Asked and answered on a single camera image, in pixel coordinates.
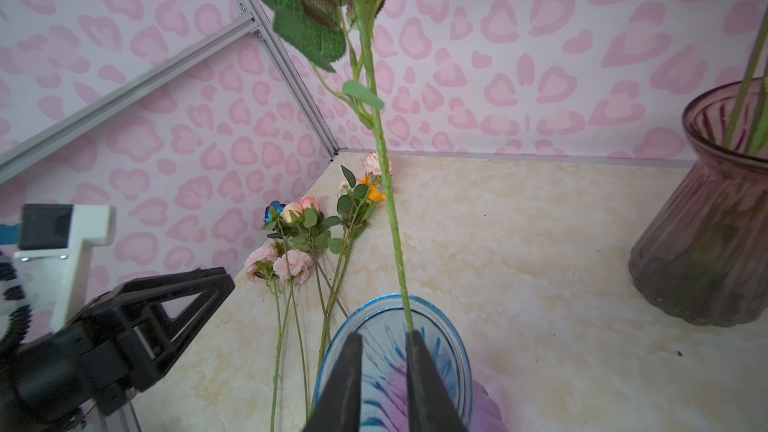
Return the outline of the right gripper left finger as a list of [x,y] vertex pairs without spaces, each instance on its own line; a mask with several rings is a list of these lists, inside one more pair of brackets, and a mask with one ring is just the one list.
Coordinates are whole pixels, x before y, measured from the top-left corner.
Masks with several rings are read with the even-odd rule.
[[361,414],[363,339],[352,332],[345,340],[329,381],[303,432],[358,432]]

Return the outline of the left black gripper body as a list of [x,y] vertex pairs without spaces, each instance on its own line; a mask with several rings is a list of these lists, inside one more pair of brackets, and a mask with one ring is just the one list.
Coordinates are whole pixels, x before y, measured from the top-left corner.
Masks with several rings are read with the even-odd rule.
[[234,290],[222,268],[144,277],[92,300],[59,332],[84,399],[109,416],[163,379]]

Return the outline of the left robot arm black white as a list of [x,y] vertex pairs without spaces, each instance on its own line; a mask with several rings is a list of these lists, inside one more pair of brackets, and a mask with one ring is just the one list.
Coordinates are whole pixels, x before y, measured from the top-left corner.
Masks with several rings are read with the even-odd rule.
[[235,288],[222,268],[130,280],[1,363],[1,428],[64,431],[161,381]]

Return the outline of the smoky pink glass vase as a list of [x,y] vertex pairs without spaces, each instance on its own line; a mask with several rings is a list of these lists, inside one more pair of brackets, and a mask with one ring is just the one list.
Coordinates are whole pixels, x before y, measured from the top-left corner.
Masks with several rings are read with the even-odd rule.
[[722,145],[739,88],[717,87],[685,108],[682,125],[696,162],[628,262],[635,288],[651,305],[699,326],[753,322],[767,308],[767,152],[744,152],[758,79],[733,148]]

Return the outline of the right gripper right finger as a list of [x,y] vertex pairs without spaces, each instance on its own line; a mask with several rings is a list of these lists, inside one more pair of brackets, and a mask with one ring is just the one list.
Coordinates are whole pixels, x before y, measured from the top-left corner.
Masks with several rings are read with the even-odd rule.
[[467,431],[421,333],[409,332],[406,347],[409,430]]

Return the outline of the purple blue glass vase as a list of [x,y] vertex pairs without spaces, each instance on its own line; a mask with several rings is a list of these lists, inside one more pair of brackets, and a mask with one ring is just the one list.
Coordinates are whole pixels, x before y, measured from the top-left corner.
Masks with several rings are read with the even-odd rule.
[[[409,297],[415,329],[440,373],[465,426],[470,431],[505,431],[500,407],[485,387],[473,379],[464,343],[449,318],[434,304]],[[333,366],[347,337],[362,337],[361,431],[407,429],[406,323],[401,296],[373,299],[341,325],[319,368],[315,399],[330,382]]]

